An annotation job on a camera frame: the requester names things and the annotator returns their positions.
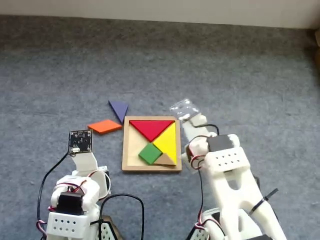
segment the white plastic bracket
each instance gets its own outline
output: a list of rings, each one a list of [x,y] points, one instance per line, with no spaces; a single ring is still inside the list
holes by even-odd
[[[242,147],[209,152],[202,169],[209,177],[209,183],[220,209],[220,223],[228,240],[241,240],[239,232],[239,209],[250,211],[262,198],[262,194],[250,170],[250,163]],[[225,176],[232,171],[239,189],[232,189]],[[265,201],[253,216],[265,233],[275,240],[286,240],[286,236],[272,210]]]

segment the circuit board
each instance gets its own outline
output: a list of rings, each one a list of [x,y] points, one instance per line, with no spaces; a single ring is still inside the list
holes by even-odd
[[[92,151],[92,130],[69,132],[69,152],[88,153]]]

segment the tangram piece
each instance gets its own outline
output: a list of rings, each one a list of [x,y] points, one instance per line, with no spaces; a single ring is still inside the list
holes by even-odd
[[[113,109],[115,115],[119,119],[119,121],[123,124],[129,105],[122,101],[111,101],[111,100],[109,100],[109,104]]]
[[[139,153],[139,157],[145,160],[148,165],[153,164],[161,155],[162,152],[152,143],[148,143]]]
[[[171,124],[153,144],[177,164],[176,124]]]
[[[166,153],[164,153],[155,160],[153,165],[174,166],[176,164],[174,163],[174,161],[172,161],[172,159]]]
[[[115,123],[114,121],[107,119],[89,124],[88,128],[98,132],[99,134],[106,134],[115,130],[119,130],[122,128],[122,126],[118,123]]]
[[[129,121],[149,142],[155,140],[174,121],[172,120],[131,120]]]

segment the wooden base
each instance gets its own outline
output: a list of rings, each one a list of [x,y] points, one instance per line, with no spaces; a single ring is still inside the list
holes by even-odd
[[[176,131],[176,156],[174,166],[148,165],[139,158],[139,152],[149,143],[133,126],[130,120],[173,120]],[[180,172],[182,170],[180,122],[173,116],[126,116],[124,119],[122,170],[128,172]]]

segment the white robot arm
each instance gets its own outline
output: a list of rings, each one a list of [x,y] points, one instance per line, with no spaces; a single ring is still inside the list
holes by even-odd
[[[100,207],[97,202],[110,194],[108,168],[98,167],[92,153],[91,130],[69,133],[68,154],[76,170],[56,182],[48,208],[50,213],[46,231],[42,228],[42,220],[38,220],[37,227],[46,240],[95,240],[99,224],[91,223],[99,219]],[[116,239],[111,229],[105,230],[103,235],[110,240]]]
[[[217,133],[209,132],[206,126],[212,124],[207,124],[206,117],[189,99],[178,102],[171,110],[182,121],[190,141],[182,159],[187,166],[201,168],[206,174],[218,204],[218,208],[205,211],[200,216],[189,239],[207,239],[210,236],[214,240],[286,240],[267,202],[270,196],[262,196],[239,138],[235,134],[219,135],[218,128]],[[235,181],[238,189],[231,188],[230,181]],[[260,224],[264,235],[251,217]]]

